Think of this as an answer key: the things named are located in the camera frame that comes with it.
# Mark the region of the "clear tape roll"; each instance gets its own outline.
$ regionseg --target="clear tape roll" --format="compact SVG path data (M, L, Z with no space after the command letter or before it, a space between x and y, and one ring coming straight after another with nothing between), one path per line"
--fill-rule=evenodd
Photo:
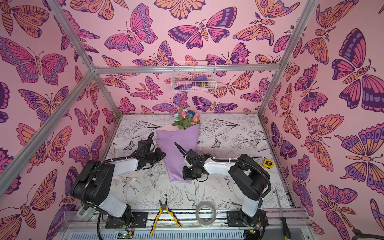
M202 208L208 208L209 210L211 210L212 212L212 219L209 220L209 221L204 221L204 220L201 220L200 217L199 217L199 212ZM209 227L211 226L215 220L216 220L216 209L215 209L215 206L212 205L212 203L210 202L201 202L197 208L196 208L196 220L197 222L200 224L200 226L202 227Z

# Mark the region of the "screwdriver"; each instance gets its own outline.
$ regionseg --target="screwdriver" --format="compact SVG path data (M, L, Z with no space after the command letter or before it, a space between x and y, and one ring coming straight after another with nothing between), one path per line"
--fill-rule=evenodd
M284 234L285 240L291 240L291 231L288 228L287 219L283 217L283 211L281 210L280 199L276 189L275 189L275 193L276 193L277 201L279 203L279 208L281 212L281 221L283 222L283 234Z

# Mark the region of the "wire basket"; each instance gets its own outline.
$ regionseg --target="wire basket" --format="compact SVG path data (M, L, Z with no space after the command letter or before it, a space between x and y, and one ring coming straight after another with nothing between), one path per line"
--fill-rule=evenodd
M173 93L216 93L216 62L194 61L192 68L185 70L190 61L174 61L171 86Z

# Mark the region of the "purple item in basket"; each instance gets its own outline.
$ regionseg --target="purple item in basket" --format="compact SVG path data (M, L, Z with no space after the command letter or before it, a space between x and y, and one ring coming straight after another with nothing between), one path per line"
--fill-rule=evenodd
M190 180L183 179L183 167L187 166L187 163L183 158L183 154L181 154L174 143L177 142L186 151L189 151L190 149L196 151L199 129L200 125L197 124L184 130L156 131L159 147L161 151L167 154L164 158L164 162L171 182L191 183Z
M207 76L204 75L204 76L200 76L200 77L195 78L195 80L193 80L193 81L194 82L206 82L206 81L208 81L208 79L207 79Z

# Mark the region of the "bouquet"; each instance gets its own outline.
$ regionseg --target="bouquet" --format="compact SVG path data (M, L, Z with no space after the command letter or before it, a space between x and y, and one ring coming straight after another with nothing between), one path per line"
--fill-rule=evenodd
M187 129L199 123L200 118L193 111L180 108L180 112L174 115L174 123L172 123L172 126L178 126L179 129Z

